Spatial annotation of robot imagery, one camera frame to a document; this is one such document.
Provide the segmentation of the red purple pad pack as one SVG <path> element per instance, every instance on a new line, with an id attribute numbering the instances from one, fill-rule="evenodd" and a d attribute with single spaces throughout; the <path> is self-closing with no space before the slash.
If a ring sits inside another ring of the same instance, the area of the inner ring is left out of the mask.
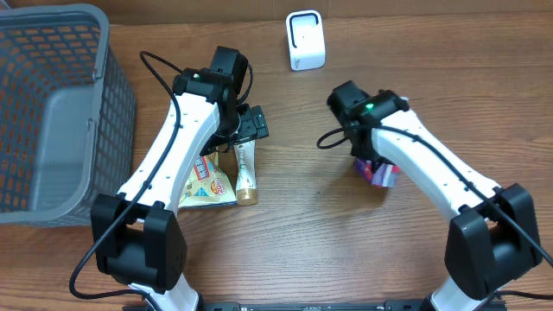
<path id="1" fill-rule="evenodd" d="M 374 187 L 395 187 L 400 168 L 393 164 L 356 158 L 353 167 Z"/>

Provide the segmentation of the yellow snack packet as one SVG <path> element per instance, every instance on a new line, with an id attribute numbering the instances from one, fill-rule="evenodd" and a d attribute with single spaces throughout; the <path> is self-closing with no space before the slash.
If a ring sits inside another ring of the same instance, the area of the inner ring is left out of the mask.
<path id="1" fill-rule="evenodd" d="M 236 205 L 228 176 L 219 168 L 219 154 L 198 158 L 183 189 L 179 208 L 211 208 Z"/>

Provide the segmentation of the white cream tube gold cap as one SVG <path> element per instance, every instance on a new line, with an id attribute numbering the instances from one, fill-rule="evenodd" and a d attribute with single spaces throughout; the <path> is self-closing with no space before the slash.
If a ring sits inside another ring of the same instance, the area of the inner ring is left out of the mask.
<path id="1" fill-rule="evenodd" d="M 236 199 L 237 203 L 241 206 L 250 206 L 257 203 L 255 146 L 254 141 L 234 146 L 238 164 Z"/>

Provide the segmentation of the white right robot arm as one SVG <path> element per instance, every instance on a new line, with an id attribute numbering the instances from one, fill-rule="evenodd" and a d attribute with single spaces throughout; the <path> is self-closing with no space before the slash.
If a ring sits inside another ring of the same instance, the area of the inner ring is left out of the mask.
<path id="1" fill-rule="evenodd" d="M 424 127 L 407 98 L 391 90 L 371 96 L 347 81 L 332 90 L 327 106 L 353 156 L 369 161 L 374 173 L 404 171 L 448 222 L 448 279 L 421 310 L 503 310 L 506 284 L 552 261 L 530 193 L 469 167 Z"/>

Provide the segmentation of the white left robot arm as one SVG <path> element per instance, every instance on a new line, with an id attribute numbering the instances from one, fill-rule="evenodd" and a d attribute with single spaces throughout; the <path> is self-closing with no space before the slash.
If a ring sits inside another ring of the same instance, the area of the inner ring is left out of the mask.
<path id="1" fill-rule="evenodd" d="M 69 282 L 91 257 L 100 272 L 124 289 L 98 298 L 139 295 L 150 310 L 204 308 L 201 295 L 183 274 L 188 247 L 177 221 L 179 203 L 195 162 L 220 146 L 231 148 L 266 138 L 269 130 L 259 106 L 245 101 L 243 85 L 253 70 L 237 49 L 217 47 L 209 67 L 179 70 L 164 88 L 171 106 L 162 128 L 138 169 L 114 195 L 100 194 L 91 207 L 94 244 Z"/>

